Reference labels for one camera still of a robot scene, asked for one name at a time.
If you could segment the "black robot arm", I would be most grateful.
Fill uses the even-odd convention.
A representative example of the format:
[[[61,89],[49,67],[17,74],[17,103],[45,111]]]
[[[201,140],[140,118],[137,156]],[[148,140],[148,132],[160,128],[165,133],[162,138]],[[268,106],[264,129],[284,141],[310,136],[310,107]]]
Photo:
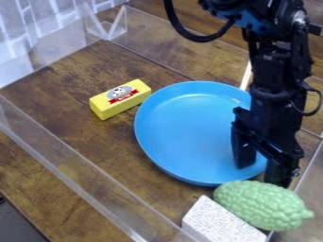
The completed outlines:
[[[202,9],[241,27],[253,73],[248,109],[233,109],[230,144],[237,168],[266,158],[264,181],[286,188],[298,174],[294,139],[305,116],[310,76],[310,20],[302,0],[197,0]]]

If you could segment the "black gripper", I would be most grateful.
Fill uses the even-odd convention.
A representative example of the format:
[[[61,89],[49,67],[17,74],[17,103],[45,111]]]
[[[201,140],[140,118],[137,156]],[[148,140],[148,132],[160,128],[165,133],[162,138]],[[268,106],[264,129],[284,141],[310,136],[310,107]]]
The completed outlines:
[[[288,188],[300,174],[302,148],[294,139],[300,121],[288,111],[261,113],[258,110],[233,109],[230,145],[237,169],[254,164],[256,153],[266,158],[264,182]]]

